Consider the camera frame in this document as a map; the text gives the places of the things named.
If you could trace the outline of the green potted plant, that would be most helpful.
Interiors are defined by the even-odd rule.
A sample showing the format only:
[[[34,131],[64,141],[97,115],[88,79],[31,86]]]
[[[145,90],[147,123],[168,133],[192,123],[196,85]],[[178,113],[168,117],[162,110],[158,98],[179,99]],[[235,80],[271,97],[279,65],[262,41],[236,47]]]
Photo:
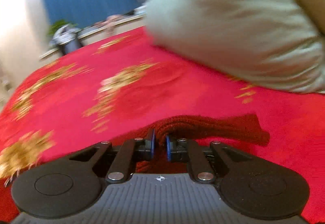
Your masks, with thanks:
[[[60,20],[56,21],[55,23],[53,23],[52,25],[49,26],[49,29],[47,31],[47,35],[49,37],[52,37],[59,28],[65,26],[65,25],[71,25],[72,27],[75,27],[77,24],[72,23],[72,22],[68,22],[65,19],[60,19]]]

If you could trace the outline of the red floral bed blanket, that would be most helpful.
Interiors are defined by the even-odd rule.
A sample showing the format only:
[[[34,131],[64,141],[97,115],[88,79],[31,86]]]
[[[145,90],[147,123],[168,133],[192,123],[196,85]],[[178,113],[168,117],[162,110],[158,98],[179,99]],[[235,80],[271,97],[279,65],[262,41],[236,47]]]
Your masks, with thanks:
[[[217,128],[188,132],[219,139],[305,177],[303,211],[324,221],[324,95],[265,89],[154,46],[144,28],[109,38],[36,70],[1,112],[1,182],[12,172],[103,140],[121,144],[208,117]]]

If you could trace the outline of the pink cloth on sill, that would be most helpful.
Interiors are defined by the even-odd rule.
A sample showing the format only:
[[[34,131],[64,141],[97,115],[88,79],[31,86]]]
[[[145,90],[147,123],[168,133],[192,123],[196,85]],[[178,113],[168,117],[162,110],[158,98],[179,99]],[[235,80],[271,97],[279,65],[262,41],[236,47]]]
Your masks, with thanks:
[[[95,23],[96,27],[104,27],[105,28],[105,33],[107,37],[113,36],[114,35],[114,28],[115,24],[117,21],[123,19],[123,15],[111,15],[106,18],[104,21],[99,21]]]

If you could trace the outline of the dark red knitted sweater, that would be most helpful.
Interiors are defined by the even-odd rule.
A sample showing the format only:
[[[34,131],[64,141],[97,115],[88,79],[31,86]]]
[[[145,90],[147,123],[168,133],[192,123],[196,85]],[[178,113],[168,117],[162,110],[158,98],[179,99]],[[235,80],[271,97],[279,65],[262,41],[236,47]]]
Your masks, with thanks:
[[[155,131],[157,144],[152,161],[139,162],[136,166],[137,173],[181,173],[185,165],[181,163],[170,163],[163,157],[162,150],[167,136],[177,139],[202,139],[207,144],[208,138],[228,138],[267,146],[270,140],[269,132],[263,130],[259,124],[256,114],[245,114],[227,118],[212,118],[195,115],[179,115],[155,121],[150,125],[124,133],[112,138],[113,145],[121,145],[129,139],[146,136],[148,131]]]

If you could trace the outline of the light green pillow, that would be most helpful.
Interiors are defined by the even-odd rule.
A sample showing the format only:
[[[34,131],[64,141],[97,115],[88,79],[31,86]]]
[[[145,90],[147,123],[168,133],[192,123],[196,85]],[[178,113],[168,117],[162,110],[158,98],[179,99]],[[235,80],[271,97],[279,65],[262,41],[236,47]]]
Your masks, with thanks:
[[[253,84],[324,93],[324,0],[148,0],[154,42]]]

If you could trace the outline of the pile of clothes on chair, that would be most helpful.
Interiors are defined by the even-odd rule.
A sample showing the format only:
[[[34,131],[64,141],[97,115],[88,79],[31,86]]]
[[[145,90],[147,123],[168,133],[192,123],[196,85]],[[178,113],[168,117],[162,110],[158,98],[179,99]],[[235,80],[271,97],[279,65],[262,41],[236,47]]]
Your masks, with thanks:
[[[68,23],[60,27],[53,35],[50,45],[58,48],[62,55],[67,55],[83,47],[79,40],[81,29]]]

